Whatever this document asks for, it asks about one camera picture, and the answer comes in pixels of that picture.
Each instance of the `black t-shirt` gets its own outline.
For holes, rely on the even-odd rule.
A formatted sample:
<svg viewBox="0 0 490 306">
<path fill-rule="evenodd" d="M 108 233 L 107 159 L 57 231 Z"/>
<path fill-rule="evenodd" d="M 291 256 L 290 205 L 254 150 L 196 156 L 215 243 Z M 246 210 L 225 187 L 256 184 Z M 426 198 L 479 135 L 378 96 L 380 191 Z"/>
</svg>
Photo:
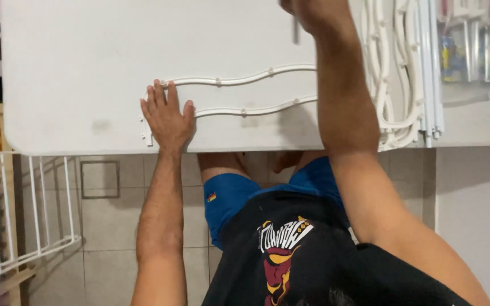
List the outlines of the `black t-shirt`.
<svg viewBox="0 0 490 306">
<path fill-rule="evenodd" d="M 224 253 L 203 305 L 469 305 L 372 244 L 355 245 L 330 199 L 260 194 L 219 234 Z"/>
</svg>

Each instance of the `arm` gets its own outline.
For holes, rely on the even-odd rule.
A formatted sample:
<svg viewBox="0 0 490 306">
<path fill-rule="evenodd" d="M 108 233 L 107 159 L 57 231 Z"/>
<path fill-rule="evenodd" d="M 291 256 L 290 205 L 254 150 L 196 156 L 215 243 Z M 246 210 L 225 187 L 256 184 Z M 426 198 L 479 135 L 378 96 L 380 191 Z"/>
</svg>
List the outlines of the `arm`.
<svg viewBox="0 0 490 306">
<path fill-rule="evenodd" d="M 160 145 L 160 153 L 137 228 L 139 269 L 131 304 L 186 305 L 181 151 L 192 134 L 194 107 L 188 101 L 185 115 L 180 114 L 172 82 L 167 101 L 158 80 L 147 91 L 149 98 L 141 100 L 141 109 Z"/>
<path fill-rule="evenodd" d="M 377 114 L 349 3 L 283 0 L 282 6 L 317 44 L 319 132 L 357 239 L 385 249 L 473 305 L 490 305 L 465 262 L 406 210 L 377 161 Z"/>
</svg>

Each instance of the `person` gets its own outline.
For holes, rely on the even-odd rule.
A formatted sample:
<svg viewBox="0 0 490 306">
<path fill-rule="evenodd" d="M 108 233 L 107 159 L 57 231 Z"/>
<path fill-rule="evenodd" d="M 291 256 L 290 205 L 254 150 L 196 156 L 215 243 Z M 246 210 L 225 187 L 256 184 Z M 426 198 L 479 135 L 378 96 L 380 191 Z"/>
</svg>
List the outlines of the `person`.
<svg viewBox="0 0 490 306">
<path fill-rule="evenodd" d="M 282 0 L 314 38 L 320 152 L 290 152 L 288 184 L 261 190 L 239 154 L 199 154 L 205 217 L 223 250 L 203 305 L 490 305 L 465 262 L 398 197 L 347 0 Z M 181 153 L 194 127 L 175 85 L 141 107 L 160 145 L 137 230 L 132 305 L 186 305 Z M 355 245 L 348 231 L 352 226 Z"/>
</svg>

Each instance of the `white wall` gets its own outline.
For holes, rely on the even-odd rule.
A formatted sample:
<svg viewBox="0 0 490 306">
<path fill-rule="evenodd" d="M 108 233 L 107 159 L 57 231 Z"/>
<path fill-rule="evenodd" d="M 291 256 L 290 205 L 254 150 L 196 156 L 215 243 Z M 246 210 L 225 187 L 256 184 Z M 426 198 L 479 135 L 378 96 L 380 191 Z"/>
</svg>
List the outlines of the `white wall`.
<svg viewBox="0 0 490 306">
<path fill-rule="evenodd" d="M 439 233 L 490 296 L 490 147 L 437 152 Z"/>
</svg>

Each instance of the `hair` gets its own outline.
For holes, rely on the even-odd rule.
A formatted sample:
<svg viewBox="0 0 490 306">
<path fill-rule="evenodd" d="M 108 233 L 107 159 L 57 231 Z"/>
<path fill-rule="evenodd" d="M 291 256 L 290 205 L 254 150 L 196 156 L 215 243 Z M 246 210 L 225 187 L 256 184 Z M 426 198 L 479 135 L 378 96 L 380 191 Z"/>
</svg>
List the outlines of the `hair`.
<svg viewBox="0 0 490 306">
<path fill-rule="evenodd" d="M 296 306 L 355 306 L 353 300 L 345 295 L 342 290 L 330 289 L 328 296 L 329 304 L 321 305 L 317 303 L 309 303 L 306 299 L 302 299 L 296 303 Z"/>
</svg>

